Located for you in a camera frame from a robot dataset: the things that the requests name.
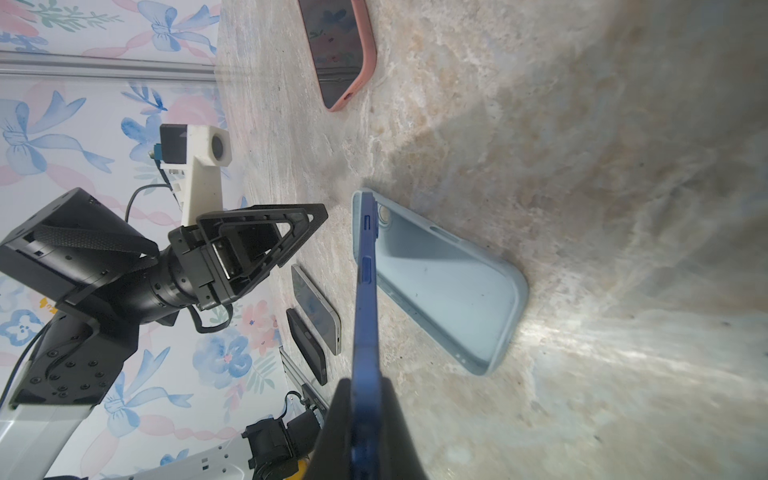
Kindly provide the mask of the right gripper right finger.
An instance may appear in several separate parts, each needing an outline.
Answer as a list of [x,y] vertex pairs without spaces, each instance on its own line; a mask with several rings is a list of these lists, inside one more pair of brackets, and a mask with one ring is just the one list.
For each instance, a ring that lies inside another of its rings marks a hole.
[[382,379],[382,418],[379,447],[380,478],[427,478],[390,379]]

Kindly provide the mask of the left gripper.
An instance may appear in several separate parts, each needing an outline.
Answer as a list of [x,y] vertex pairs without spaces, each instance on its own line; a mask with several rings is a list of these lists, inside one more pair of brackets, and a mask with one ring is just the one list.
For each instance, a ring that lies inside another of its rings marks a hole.
[[284,266],[328,219],[322,203],[255,205],[201,215],[197,225],[169,234],[169,246],[143,256],[143,322],[173,324],[186,310],[221,307],[224,322],[234,304]]

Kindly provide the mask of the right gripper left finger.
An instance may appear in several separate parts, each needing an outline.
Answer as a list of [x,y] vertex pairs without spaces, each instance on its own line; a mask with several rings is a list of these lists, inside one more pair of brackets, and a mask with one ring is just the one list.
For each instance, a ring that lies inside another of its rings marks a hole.
[[348,480],[350,467],[351,380],[338,382],[304,480]]

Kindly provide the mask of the blue-edged black phone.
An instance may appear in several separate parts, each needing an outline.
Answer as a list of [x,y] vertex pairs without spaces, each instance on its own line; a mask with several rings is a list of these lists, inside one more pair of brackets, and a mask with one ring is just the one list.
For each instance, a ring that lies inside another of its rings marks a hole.
[[382,386],[379,362],[376,248],[378,207],[370,192],[359,202],[358,282],[351,380],[350,477],[379,477]]

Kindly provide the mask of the mint green phone case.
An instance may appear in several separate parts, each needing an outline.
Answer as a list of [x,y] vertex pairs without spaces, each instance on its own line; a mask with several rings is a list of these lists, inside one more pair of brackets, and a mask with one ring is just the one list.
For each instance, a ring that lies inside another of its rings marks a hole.
[[522,318],[529,286],[513,264],[370,190],[352,196],[353,256],[363,222],[378,230],[377,285],[467,371],[493,372]]

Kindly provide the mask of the pink phone case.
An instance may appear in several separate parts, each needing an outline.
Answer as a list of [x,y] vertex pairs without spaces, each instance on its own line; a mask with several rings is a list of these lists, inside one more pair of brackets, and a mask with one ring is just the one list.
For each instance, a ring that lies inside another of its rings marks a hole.
[[349,103],[349,101],[359,93],[363,86],[373,76],[377,63],[376,44],[366,2],[364,0],[349,1],[353,3],[357,28],[363,46],[363,67],[360,75],[354,81],[352,86],[347,90],[347,93],[344,95],[343,99],[340,100],[331,110],[325,107],[330,112],[337,112],[342,110]]

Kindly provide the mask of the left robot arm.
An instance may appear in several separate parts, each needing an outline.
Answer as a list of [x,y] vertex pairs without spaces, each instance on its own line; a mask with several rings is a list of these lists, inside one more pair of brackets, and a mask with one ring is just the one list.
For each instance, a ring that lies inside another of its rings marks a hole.
[[76,188],[13,230],[1,270],[50,299],[55,315],[25,348],[1,396],[1,475],[41,479],[77,427],[120,389],[140,328],[195,330],[204,310],[233,305],[285,265],[327,220],[320,203],[209,211],[159,248]]

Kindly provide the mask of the black phone case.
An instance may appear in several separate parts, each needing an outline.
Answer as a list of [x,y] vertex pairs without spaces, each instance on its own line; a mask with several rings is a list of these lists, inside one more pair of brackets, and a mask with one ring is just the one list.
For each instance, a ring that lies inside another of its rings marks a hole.
[[286,316],[293,341],[321,386],[328,381],[325,353],[306,322],[293,308],[286,310]]

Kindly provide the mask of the aluminium front rail frame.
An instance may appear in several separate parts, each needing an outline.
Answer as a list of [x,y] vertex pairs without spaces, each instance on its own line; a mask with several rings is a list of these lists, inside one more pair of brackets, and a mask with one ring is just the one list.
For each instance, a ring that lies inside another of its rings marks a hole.
[[279,348],[283,369],[295,390],[301,395],[301,402],[307,408],[315,410],[325,417],[329,404],[318,389],[319,384],[313,376],[308,376],[288,355],[283,347]]

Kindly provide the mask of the left corner aluminium post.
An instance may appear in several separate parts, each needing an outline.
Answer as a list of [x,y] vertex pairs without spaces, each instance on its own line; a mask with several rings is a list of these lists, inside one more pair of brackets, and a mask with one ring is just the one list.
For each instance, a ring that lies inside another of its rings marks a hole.
[[2,76],[215,83],[210,65],[1,52]]

